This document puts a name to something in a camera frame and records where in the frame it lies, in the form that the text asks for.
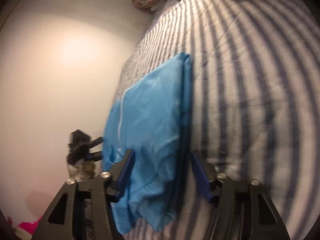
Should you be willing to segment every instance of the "striped bedsheet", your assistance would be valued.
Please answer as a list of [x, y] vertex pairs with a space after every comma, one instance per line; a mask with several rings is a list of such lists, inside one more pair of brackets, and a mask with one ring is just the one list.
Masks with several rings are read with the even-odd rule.
[[[126, 62], [115, 99], [175, 54], [194, 61], [191, 148], [270, 190], [292, 240], [320, 214], [320, 28], [301, 0], [182, 0]], [[179, 218], [130, 240], [202, 239], [213, 208], [187, 176]]]

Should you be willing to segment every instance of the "metal bolt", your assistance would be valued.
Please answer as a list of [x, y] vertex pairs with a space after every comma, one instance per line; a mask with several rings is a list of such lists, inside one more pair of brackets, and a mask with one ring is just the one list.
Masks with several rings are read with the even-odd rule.
[[226, 179], [226, 178], [227, 178], [227, 175], [224, 174], [224, 173], [222, 173], [222, 172], [219, 172], [219, 173], [217, 174], [217, 178], [218, 178], [218, 179]]
[[103, 178], [109, 178], [109, 177], [111, 176], [111, 173], [105, 171], [105, 172], [102, 172], [102, 173], [100, 174], [100, 176], [103, 177]]
[[75, 183], [76, 183], [76, 180], [73, 179], [73, 178], [67, 179], [66, 183], [67, 183], [68, 185], [72, 185], [72, 184], [75, 184]]
[[250, 181], [250, 184], [251, 184], [251, 185], [254, 185], [254, 186], [258, 186], [258, 185], [260, 184], [260, 182], [259, 182], [257, 179], [252, 179], [252, 180]]

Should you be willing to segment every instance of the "folded blue cloth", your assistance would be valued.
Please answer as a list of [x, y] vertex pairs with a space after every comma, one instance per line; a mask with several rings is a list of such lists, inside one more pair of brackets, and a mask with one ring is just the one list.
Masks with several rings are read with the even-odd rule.
[[135, 152], [129, 186], [112, 203], [118, 231], [126, 234], [140, 217], [156, 231], [176, 218], [182, 164], [189, 150], [192, 75], [180, 53], [127, 89], [109, 114], [104, 133], [103, 170]]

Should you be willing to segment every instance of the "striped mattress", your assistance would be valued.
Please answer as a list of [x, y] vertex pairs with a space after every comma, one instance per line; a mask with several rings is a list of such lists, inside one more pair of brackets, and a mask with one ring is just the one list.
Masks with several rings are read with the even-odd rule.
[[[320, 28], [301, 0], [181, 0], [122, 69], [115, 99], [185, 51], [194, 62], [191, 149], [235, 180], [258, 179], [292, 240], [320, 214]], [[130, 240], [202, 239], [214, 208], [188, 171], [178, 219], [137, 221]]]

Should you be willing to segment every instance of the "white wall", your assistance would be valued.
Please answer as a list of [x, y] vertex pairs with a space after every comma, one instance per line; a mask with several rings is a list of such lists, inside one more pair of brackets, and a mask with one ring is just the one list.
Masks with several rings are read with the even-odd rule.
[[68, 178], [69, 133], [102, 135], [150, 15], [131, 0], [22, 0], [0, 33], [0, 209], [33, 221]]

